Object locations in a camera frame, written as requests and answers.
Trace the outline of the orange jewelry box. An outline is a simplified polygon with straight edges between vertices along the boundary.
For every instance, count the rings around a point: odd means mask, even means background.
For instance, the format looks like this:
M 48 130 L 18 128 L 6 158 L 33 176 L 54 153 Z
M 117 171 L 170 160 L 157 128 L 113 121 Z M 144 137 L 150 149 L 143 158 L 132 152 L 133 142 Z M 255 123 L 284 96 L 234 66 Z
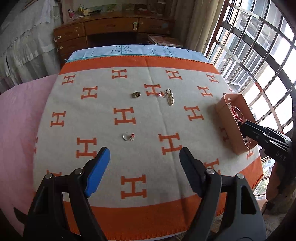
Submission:
M 256 120 L 242 94 L 223 94 L 215 109 L 233 152 L 237 155 L 250 152 L 257 145 L 257 142 L 242 134 L 240 125 L 246 121 L 256 123 Z

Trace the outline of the orange grey H blanket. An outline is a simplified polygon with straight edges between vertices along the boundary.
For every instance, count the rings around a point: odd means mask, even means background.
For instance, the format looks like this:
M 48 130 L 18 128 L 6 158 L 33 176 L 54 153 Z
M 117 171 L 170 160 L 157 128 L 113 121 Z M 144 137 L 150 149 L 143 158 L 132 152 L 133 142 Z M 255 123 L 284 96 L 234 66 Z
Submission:
M 175 103 L 167 102 L 166 89 Z M 139 98 L 132 93 L 139 91 Z M 109 240 L 148 240 L 188 229 L 200 198 L 179 160 L 187 147 L 219 174 L 263 176 L 257 148 L 237 155 L 215 111 L 230 88 L 211 64 L 172 57 L 112 56 L 66 63 L 37 133 L 34 187 L 48 172 L 66 175 L 102 147 L 110 161 L 89 198 Z M 125 141 L 124 133 L 134 133 Z

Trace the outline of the gold pearl hair clip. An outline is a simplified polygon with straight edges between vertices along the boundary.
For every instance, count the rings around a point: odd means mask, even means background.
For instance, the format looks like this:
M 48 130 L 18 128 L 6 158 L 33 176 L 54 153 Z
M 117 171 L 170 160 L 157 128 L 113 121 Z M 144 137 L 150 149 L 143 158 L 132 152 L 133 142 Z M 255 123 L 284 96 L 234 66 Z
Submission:
M 166 100 L 170 106 L 173 106 L 175 103 L 175 98 L 171 89 L 166 89 Z

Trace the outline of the gold round brooch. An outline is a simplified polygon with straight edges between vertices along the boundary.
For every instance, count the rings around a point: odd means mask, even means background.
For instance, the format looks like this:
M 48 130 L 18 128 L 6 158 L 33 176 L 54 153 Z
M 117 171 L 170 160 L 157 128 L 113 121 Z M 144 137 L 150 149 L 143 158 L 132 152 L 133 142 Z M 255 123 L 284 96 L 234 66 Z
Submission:
M 141 96 L 141 93 L 139 91 L 134 91 L 132 93 L 132 98 L 139 98 Z

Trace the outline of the pink bed sheet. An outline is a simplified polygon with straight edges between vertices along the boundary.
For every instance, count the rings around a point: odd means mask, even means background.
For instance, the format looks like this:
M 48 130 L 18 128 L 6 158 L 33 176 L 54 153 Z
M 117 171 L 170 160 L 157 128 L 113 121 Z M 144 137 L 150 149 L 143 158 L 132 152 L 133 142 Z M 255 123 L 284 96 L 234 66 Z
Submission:
M 14 208 L 27 213 L 34 197 L 33 157 L 39 123 L 57 79 L 50 75 L 19 84 L 1 94 L 1 240 L 24 225 Z

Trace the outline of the window with metal grille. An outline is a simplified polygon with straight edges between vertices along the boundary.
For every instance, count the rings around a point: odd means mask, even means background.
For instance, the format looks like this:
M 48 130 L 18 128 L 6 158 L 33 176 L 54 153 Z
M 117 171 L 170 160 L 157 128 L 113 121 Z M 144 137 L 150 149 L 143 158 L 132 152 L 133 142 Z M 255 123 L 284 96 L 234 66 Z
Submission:
M 224 1 L 205 56 L 259 125 L 292 135 L 295 29 L 275 1 Z

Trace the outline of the blue tree print sheet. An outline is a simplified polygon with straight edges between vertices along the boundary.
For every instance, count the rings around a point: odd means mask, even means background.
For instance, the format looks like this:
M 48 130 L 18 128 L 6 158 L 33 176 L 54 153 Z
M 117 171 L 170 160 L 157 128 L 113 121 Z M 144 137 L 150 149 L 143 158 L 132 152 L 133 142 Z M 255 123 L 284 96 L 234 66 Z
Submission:
M 200 52 L 159 45 L 112 45 L 87 48 L 74 51 L 65 62 L 112 56 L 172 57 L 209 63 L 209 60 Z

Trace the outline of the stack of books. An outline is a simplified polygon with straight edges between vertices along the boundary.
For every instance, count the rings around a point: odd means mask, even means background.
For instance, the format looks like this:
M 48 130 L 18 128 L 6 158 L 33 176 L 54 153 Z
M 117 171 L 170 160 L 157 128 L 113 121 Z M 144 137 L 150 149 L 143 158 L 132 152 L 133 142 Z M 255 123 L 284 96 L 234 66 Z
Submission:
M 183 44 L 178 39 L 171 38 L 171 37 L 149 35 L 148 41 L 152 45 L 169 46 L 169 47 L 176 47 L 176 48 L 183 47 Z

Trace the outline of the white lace covered furniture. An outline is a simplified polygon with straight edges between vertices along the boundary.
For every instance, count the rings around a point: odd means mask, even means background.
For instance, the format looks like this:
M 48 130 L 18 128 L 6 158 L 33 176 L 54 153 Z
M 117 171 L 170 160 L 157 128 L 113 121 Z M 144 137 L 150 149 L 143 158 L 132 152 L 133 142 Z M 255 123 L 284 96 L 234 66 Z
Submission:
M 1 92 L 60 71 L 57 1 L 18 1 L 1 23 Z

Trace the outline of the wooden desk with drawers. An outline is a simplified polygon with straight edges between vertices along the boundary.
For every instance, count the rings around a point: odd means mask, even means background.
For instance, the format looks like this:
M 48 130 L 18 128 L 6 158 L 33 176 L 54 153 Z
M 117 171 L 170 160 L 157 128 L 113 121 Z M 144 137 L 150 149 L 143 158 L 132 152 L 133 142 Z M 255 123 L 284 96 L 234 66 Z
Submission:
M 92 47 L 147 44 L 149 36 L 170 37 L 175 21 L 136 11 L 114 11 L 84 16 L 53 31 L 62 67 L 74 51 Z

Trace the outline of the beige curtain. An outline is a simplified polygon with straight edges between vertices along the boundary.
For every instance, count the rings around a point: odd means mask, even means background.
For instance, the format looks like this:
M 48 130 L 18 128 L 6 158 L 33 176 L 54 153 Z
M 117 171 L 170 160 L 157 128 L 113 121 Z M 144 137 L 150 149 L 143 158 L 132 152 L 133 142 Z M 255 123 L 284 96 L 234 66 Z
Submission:
M 166 15 L 174 21 L 171 36 L 184 48 L 204 54 L 224 3 L 223 0 L 167 1 Z

